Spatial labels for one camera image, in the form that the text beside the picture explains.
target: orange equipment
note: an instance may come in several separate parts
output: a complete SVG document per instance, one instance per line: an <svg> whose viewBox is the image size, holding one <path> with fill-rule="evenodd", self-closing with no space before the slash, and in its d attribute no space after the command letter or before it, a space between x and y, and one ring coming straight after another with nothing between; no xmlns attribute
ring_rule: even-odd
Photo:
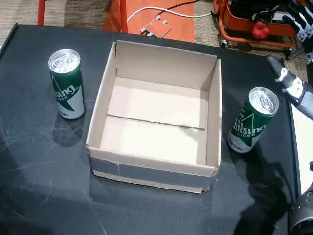
<svg viewBox="0 0 313 235"><path fill-rule="evenodd" d="M274 46L274 47L284 47L290 48L294 45L295 31L291 26L284 23L266 23L267 28L270 31L270 35L276 36L285 36L289 37L290 43L280 43L274 41L267 41L267 40L253 40L253 39L246 39L246 38L239 38L239 37L231 37L227 35L223 22L225 23L226 27L241 32L252 32L256 22L253 22L249 19L238 18L231 14L229 10L228 0L214 0L213 1L214 7L214 15L219 15L219 27L221 31L221 35L224 38L221 47L227 47L228 41L237 42L237 43L252 43L252 44L263 44L267 46Z"/></svg>

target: beverage can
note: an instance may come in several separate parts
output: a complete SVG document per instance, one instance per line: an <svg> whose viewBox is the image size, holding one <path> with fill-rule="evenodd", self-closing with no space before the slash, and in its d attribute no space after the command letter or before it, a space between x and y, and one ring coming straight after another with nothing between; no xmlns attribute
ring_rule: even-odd
<svg viewBox="0 0 313 235"><path fill-rule="evenodd" d="M83 80L79 54L71 49L53 53L48 61L59 114L76 119L85 112Z"/></svg>
<svg viewBox="0 0 313 235"><path fill-rule="evenodd" d="M265 87L253 88L228 133L228 145L238 153L250 151L278 108L274 92Z"/></svg>

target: black table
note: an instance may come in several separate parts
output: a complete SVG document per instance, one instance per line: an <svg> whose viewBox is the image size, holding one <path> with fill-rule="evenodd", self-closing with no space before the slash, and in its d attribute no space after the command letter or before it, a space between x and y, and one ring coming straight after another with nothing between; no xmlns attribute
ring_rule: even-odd
<svg viewBox="0 0 313 235"><path fill-rule="evenodd" d="M99 178L85 141L112 41L217 55L222 60L222 164L209 192L192 194ZM79 52L86 113L57 112L49 56ZM0 58L0 234L286 235L298 194L289 104L263 57L174 40L19 25ZM280 109L256 147L232 152L226 135L248 91L273 90Z"/></svg>

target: cardboard box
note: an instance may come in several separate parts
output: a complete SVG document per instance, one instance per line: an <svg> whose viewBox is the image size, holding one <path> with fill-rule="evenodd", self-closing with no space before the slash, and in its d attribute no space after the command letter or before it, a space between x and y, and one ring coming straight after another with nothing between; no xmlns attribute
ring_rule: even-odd
<svg viewBox="0 0 313 235"><path fill-rule="evenodd" d="M221 162L221 62L216 56L113 43L87 152L95 175L201 193Z"/></svg>

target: can lid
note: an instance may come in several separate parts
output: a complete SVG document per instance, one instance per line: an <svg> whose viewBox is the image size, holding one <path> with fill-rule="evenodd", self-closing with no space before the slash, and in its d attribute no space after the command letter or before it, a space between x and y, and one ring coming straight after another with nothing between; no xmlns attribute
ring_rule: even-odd
<svg viewBox="0 0 313 235"><path fill-rule="evenodd" d="M277 96L265 87L253 88L249 92L249 101L253 108L266 115L274 115L279 108Z"/></svg>
<svg viewBox="0 0 313 235"><path fill-rule="evenodd" d="M56 73L71 72L79 66L80 56L71 49L63 49L53 53L48 61L49 68Z"/></svg>

